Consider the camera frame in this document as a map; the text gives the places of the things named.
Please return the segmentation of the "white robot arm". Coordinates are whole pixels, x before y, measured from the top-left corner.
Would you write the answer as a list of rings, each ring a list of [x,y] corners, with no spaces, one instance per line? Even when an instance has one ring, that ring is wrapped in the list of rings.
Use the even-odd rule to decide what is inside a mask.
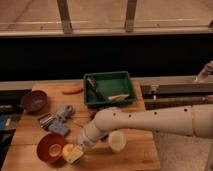
[[[213,104],[190,105],[139,112],[106,108],[85,125],[71,151],[71,162],[78,160],[107,132],[119,129],[159,131],[213,139]]]

